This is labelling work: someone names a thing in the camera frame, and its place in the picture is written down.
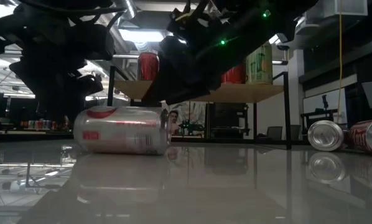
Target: shelf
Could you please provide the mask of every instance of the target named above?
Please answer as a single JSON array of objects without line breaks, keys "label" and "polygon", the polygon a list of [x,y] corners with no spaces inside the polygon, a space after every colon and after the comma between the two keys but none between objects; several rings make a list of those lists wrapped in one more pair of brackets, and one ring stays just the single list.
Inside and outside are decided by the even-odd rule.
[{"label": "shelf", "polygon": [[[130,97],[140,100],[151,85],[151,81],[115,81],[114,86]],[[201,96],[191,101],[216,103],[257,103],[283,92],[283,86],[266,84],[222,84],[211,95]]]}]

